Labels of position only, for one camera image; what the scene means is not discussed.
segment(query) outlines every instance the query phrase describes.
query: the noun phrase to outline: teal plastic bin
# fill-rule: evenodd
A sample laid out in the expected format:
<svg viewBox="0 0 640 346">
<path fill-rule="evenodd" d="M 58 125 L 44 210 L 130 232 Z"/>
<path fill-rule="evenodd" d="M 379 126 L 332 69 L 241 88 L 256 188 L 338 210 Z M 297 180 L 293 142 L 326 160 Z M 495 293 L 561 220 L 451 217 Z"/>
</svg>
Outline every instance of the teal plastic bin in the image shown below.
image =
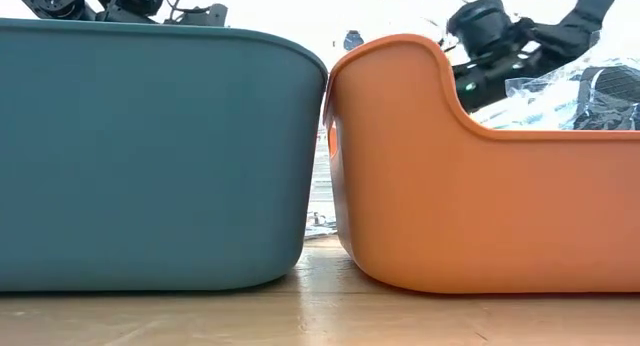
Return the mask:
<svg viewBox="0 0 640 346">
<path fill-rule="evenodd" d="M 223 290 L 302 250 L 322 62 L 259 32 L 0 19 L 0 291 Z"/>
</svg>

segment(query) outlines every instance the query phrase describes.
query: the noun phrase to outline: plastic bin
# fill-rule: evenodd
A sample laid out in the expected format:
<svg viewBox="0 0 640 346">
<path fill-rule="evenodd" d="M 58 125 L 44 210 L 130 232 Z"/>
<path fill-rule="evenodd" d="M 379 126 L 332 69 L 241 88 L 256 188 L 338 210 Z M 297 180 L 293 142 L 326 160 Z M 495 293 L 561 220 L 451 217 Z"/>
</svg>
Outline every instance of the plastic bin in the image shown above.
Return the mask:
<svg viewBox="0 0 640 346">
<path fill-rule="evenodd" d="M 0 291 L 222 290 L 300 256 L 326 69 L 247 30 L 0 20 Z"/>
<path fill-rule="evenodd" d="M 484 128 L 444 53 L 416 35 L 345 56 L 326 109 L 339 235 L 373 278 L 436 293 L 640 291 L 640 132 Z"/>
</svg>

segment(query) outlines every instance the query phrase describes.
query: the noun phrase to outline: clear plastic bag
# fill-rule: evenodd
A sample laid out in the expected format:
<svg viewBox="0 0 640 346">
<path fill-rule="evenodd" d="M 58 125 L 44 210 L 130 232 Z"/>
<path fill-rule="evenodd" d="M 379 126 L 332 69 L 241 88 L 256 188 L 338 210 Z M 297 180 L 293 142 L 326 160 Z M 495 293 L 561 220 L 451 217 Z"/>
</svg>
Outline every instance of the clear plastic bag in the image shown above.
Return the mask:
<svg viewBox="0 0 640 346">
<path fill-rule="evenodd" d="M 472 115 L 485 127 L 640 130 L 640 36 L 617 25 L 576 61 L 537 79 L 505 83 L 507 100 Z"/>
</svg>

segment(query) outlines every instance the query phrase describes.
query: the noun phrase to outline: orange plastic bin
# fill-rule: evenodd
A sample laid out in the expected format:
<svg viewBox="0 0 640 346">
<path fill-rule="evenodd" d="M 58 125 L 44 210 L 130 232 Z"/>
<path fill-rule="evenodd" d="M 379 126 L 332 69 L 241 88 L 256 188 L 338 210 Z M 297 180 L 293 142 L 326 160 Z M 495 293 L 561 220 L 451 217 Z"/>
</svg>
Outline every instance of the orange plastic bin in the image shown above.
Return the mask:
<svg viewBox="0 0 640 346">
<path fill-rule="evenodd" d="M 373 278 L 436 293 L 640 291 L 640 133 L 484 128 L 444 53 L 416 35 L 345 56 L 325 110 L 339 235 Z"/>
</svg>

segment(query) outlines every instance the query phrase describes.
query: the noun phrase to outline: wooden floor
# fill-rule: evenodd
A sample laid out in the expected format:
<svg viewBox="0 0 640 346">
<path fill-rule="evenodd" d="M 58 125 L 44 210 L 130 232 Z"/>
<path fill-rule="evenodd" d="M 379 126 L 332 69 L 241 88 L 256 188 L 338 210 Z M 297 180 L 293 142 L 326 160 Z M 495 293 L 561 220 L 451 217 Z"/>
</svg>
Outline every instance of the wooden floor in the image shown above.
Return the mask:
<svg viewBox="0 0 640 346">
<path fill-rule="evenodd" d="M 640 297 L 438 297 L 368 279 L 335 239 L 236 294 L 0 298 L 1 346 L 640 345 Z"/>
</svg>

